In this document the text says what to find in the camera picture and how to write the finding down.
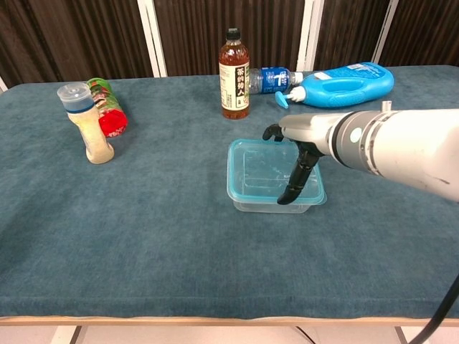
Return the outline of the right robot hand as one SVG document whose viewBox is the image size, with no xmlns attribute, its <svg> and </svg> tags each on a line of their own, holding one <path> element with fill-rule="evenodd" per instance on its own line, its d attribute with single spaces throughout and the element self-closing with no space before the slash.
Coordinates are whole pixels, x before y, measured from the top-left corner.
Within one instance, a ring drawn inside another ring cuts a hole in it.
<svg viewBox="0 0 459 344">
<path fill-rule="evenodd" d="M 319 158 L 331 153 L 328 134 L 341 116 L 338 114 L 287 115 L 278 123 L 268 126 L 262 134 L 263 140 L 283 139 L 293 141 L 298 148 L 298 157 L 290 175 L 288 185 L 278 197 L 278 204 L 288 205 L 301 194 Z"/>
</svg>

